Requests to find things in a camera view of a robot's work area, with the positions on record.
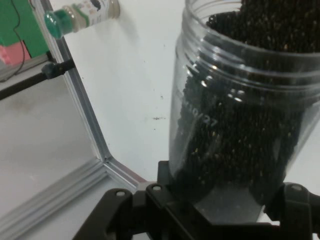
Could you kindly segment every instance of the dark speck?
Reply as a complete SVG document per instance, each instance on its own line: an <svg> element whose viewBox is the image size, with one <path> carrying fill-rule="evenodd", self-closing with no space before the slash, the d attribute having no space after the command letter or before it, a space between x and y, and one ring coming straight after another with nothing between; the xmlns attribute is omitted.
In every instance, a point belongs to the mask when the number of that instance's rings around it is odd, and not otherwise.
<svg viewBox="0 0 320 240"><path fill-rule="evenodd" d="M165 120L166 118L165 117L153 117L152 119L153 120Z"/></svg>

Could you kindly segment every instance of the screw hole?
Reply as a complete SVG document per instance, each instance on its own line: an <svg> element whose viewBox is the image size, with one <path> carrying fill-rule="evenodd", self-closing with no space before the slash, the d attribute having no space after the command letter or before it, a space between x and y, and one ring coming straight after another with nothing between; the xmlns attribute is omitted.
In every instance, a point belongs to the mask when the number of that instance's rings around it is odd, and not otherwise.
<svg viewBox="0 0 320 240"><path fill-rule="evenodd" d="M126 193L124 191L117 191L115 195L117 197L123 197L124 195L126 195Z"/></svg>

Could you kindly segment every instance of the green object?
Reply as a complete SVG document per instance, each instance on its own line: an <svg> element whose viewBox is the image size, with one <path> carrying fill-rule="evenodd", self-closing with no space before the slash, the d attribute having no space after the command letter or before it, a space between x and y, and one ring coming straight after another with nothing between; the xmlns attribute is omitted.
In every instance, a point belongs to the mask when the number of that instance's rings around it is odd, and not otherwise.
<svg viewBox="0 0 320 240"><path fill-rule="evenodd" d="M32 58L49 51L28 0L13 0L20 15L20 26L16 29ZM18 24L17 13L10 0L0 0L0 45L8 47L18 43L14 32Z"/></svg>
<svg viewBox="0 0 320 240"><path fill-rule="evenodd" d="M46 12L44 22L49 33L56 39L73 31L72 19L64 9Z"/></svg>

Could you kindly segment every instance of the jar rim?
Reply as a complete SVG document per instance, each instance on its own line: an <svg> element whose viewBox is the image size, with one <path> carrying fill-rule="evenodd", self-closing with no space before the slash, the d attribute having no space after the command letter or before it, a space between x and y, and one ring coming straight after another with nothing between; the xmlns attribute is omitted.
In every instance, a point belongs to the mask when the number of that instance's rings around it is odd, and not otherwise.
<svg viewBox="0 0 320 240"><path fill-rule="evenodd" d="M218 31L208 27L196 14L194 9L192 9L192 3L194 3L195 0L185 0L185 9L188 11L190 16L208 33L211 35L217 36L220 39L229 42L231 44L234 44L239 47L247 48L255 52L265 53L269 55L277 55L281 57L292 57L292 58L320 58L320 52L311 52L311 53L295 53L295 52L283 52L283 51L275 51L275 50L268 50L262 47L257 47L253 45L249 45L246 43L243 43L241 41L232 39L224 34L219 33Z"/></svg>

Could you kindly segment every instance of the bottle label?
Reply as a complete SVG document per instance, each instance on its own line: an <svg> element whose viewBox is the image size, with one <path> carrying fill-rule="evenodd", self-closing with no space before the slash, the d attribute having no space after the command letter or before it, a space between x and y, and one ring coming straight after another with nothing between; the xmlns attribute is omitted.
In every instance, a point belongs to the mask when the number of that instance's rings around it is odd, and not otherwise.
<svg viewBox="0 0 320 240"><path fill-rule="evenodd" d="M108 19L109 0L85 0L72 7L85 18L87 27Z"/></svg>

